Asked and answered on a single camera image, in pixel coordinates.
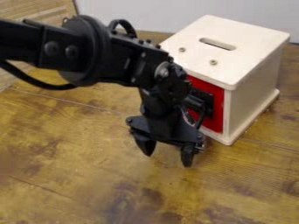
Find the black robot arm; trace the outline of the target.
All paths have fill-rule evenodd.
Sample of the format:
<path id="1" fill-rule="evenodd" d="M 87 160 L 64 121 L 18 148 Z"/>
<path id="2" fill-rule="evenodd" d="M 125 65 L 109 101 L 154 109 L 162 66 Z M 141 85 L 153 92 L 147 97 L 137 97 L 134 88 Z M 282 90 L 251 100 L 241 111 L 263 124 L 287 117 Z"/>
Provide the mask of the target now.
<path id="1" fill-rule="evenodd" d="M 187 108 L 203 106 L 193 96 L 183 68 L 161 46 L 137 36 L 125 19 L 105 25 L 75 16 L 60 27 L 26 19 L 0 19 L 0 68 L 36 87 L 68 90 L 99 82 L 139 90 L 139 116 L 126 124 L 142 152 L 150 156 L 159 142 L 182 146 L 182 163 L 193 165 L 205 149 L 202 120 Z"/>

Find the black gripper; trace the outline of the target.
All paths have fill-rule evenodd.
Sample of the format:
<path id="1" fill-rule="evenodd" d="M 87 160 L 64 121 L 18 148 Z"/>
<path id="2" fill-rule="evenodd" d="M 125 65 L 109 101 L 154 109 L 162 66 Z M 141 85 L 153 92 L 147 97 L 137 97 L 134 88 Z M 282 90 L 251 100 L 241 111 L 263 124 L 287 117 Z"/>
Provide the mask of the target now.
<path id="1" fill-rule="evenodd" d="M 158 142 L 182 146 L 182 164 L 193 166 L 194 156 L 205 152 L 206 136 L 197 129 L 194 119 L 185 105 L 165 116 L 146 114 L 130 116 L 126 124 L 141 151 L 151 157 Z"/>

